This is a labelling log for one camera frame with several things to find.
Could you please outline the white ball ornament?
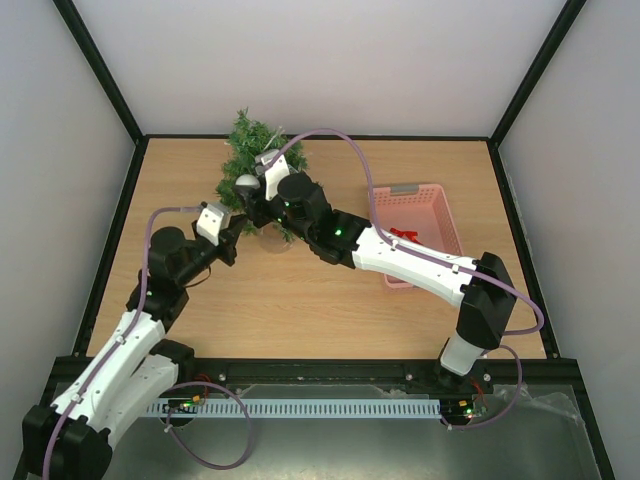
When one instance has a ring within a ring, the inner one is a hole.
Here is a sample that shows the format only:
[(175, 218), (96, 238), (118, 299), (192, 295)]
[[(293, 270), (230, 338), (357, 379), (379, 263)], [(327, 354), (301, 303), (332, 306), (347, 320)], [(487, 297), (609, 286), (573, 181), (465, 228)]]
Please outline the white ball ornament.
[(238, 187), (247, 187), (247, 188), (251, 188), (251, 189), (259, 189), (260, 188), (260, 181), (251, 174), (243, 174), (240, 175), (236, 180), (235, 180), (235, 185)]

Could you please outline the clear string lights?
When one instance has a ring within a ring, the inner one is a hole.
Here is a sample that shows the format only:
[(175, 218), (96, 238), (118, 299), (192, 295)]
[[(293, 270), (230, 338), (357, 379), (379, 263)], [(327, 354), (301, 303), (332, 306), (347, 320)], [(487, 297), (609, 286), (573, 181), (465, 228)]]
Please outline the clear string lights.
[(285, 129), (281, 126), (273, 129), (261, 122), (236, 126), (228, 139), (232, 148), (231, 162), (248, 173), (255, 165), (257, 155), (273, 149), (279, 150), (287, 141)]

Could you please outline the pink plastic basket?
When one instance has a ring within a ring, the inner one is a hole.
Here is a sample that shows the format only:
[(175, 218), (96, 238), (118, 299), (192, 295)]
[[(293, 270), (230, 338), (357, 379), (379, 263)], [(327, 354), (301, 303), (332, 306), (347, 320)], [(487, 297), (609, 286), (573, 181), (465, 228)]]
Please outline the pink plastic basket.
[(462, 245), (451, 210), (439, 184), (396, 184), (373, 188), (380, 227), (418, 233), (419, 244), (462, 256)]

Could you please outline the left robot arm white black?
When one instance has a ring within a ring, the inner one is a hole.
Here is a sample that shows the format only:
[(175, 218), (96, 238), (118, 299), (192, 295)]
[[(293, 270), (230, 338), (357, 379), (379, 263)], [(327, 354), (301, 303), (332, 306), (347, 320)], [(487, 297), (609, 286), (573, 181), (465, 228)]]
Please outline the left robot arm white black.
[(191, 376), (192, 348), (166, 335), (191, 281), (215, 261), (233, 265), (247, 219), (220, 205), (193, 208), (192, 238), (145, 229), (138, 284), (114, 332), (71, 385), (22, 421), (26, 470), (43, 479), (100, 479), (129, 428), (164, 392)]

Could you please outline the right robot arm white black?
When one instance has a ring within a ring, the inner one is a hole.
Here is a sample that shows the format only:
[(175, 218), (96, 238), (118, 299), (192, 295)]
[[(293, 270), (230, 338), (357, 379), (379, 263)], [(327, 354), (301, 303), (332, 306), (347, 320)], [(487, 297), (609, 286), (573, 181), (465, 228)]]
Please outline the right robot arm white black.
[(329, 264), (397, 278), (458, 308), (436, 367), (443, 389), (460, 390), (476, 360), (498, 348), (516, 302), (500, 257), (451, 256), (377, 231), (369, 220), (332, 208), (323, 188), (304, 173), (289, 174), (276, 187), (243, 175), (233, 191), (255, 226), (278, 223)]

